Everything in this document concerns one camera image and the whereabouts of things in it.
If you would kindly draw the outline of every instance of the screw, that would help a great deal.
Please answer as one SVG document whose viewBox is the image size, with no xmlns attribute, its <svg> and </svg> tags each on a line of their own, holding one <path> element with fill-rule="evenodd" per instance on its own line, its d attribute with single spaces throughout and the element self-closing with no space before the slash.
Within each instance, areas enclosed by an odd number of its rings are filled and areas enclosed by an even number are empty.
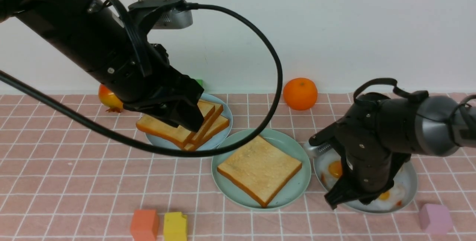
<svg viewBox="0 0 476 241">
<path fill-rule="evenodd" d="M 97 3 L 96 3 L 96 2 L 92 2 L 92 3 L 90 4 L 90 6 L 88 7 L 88 10 L 87 10 L 88 13 L 93 13 L 94 10 L 96 9 L 96 7 L 97 7 Z"/>
</svg>

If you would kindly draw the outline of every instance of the orange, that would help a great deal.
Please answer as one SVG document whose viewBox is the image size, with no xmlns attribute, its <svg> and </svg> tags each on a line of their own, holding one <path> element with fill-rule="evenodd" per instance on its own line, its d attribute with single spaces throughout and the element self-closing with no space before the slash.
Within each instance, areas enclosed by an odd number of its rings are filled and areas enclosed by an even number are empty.
<svg viewBox="0 0 476 241">
<path fill-rule="evenodd" d="M 307 78 L 295 78 L 283 89 L 284 102 L 294 110 L 307 110 L 316 104 L 318 89 L 314 82 Z"/>
<path fill-rule="evenodd" d="M 106 110 L 107 112 L 122 112 L 124 105 L 122 104 L 121 100 L 119 100 L 119 98 L 117 98 L 117 96 L 105 85 L 99 85 L 97 95 L 99 96 L 101 103 L 109 107 L 109 109 Z"/>
</svg>

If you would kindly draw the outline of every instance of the pink block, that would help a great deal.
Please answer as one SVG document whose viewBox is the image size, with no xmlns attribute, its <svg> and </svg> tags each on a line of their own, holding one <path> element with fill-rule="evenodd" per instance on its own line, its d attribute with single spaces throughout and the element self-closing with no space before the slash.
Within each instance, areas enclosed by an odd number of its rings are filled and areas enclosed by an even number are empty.
<svg viewBox="0 0 476 241">
<path fill-rule="evenodd" d="M 427 234 L 447 234 L 453 228 L 453 220 L 446 206 L 425 204 L 418 215 L 421 229 Z"/>
</svg>

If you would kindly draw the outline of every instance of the wooden block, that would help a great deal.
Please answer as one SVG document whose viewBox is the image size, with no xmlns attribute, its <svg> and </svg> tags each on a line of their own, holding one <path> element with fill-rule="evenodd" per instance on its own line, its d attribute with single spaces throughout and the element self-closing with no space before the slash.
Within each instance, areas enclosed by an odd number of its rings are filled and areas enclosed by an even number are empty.
<svg viewBox="0 0 476 241">
<path fill-rule="evenodd" d="M 164 216 L 164 241 L 187 241 L 187 216 L 169 212 Z"/>
<path fill-rule="evenodd" d="M 453 228 L 446 206 L 425 204 L 418 215 L 421 229 L 427 234 L 447 234 Z"/>
<path fill-rule="evenodd" d="M 158 234 L 159 219 L 154 209 L 138 209 L 131 222 L 131 235 L 134 241 L 155 241 Z"/>
</svg>

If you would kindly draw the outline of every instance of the yellow block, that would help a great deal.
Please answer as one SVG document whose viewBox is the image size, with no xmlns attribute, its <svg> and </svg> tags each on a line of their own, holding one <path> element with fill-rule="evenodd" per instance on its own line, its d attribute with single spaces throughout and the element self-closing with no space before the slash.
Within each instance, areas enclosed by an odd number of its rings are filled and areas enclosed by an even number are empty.
<svg viewBox="0 0 476 241">
<path fill-rule="evenodd" d="M 187 216 L 182 212 L 165 214 L 164 241 L 187 241 Z"/>
</svg>

